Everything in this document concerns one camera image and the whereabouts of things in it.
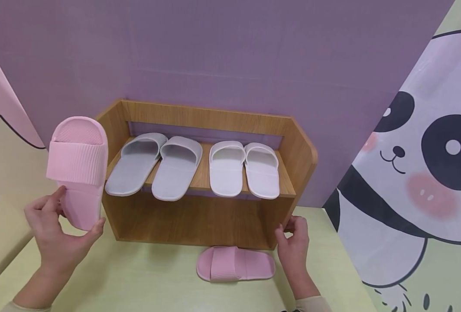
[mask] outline hand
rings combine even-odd
[[[38,198],[24,208],[24,214],[40,249],[41,266],[14,297],[14,304],[27,309],[49,308],[82,262],[92,244],[102,235],[105,218],[84,236],[62,232],[59,204],[66,193],[61,186],[50,196]]]
[[[284,232],[293,233],[286,238]],[[276,231],[277,255],[293,291],[295,299],[320,295],[319,290],[307,272],[308,227],[307,220],[292,216],[284,229],[279,224]]]
[[[293,233],[286,238],[284,232]],[[306,271],[308,250],[307,220],[292,216],[284,229],[282,224],[276,229],[277,254],[285,272]]]
[[[50,196],[33,201],[24,208],[24,214],[40,250],[41,269],[51,273],[73,273],[90,247],[102,235],[105,218],[97,221],[84,236],[62,232],[59,215],[63,215],[59,200],[66,193],[61,186]]]

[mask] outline yellow-green table surface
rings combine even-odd
[[[307,268],[334,312],[375,312],[348,254],[322,209],[297,207],[308,220]],[[67,221],[66,233],[82,234]],[[268,280],[208,283],[195,270],[205,247],[117,242],[106,222],[92,247],[54,302],[53,312],[279,312],[294,309],[280,266]],[[23,287],[40,263],[32,239],[0,275],[0,309]]]

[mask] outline sleeve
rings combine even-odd
[[[13,302],[8,303],[4,306],[1,312],[50,312],[50,308],[46,309],[27,309],[19,305],[16,305]]]
[[[296,301],[296,309],[299,312],[331,312],[323,296],[313,296]]]

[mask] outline shoe rack shelf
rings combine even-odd
[[[119,100],[97,116],[109,144],[106,180],[118,163],[123,145],[133,139],[129,122],[145,122],[282,136],[279,150],[279,197],[244,200],[185,195],[161,201],[151,193],[115,197],[103,193],[102,204],[117,240],[238,246],[273,250],[274,229],[286,224],[317,165],[317,151],[294,118],[179,105]],[[211,191],[208,157],[211,144],[201,143],[201,163],[190,190]],[[154,167],[145,186],[151,186]],[[250,194],[243,169],[243,194]]]

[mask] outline panda eye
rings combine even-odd
[[[414,98],[407,92],[399,91],[374,129],[375,132],[388,132],[402,127],[414,111]]]
[[[461,115],[435,120],[423,134],[421,151],[435,179],[461,191]]]

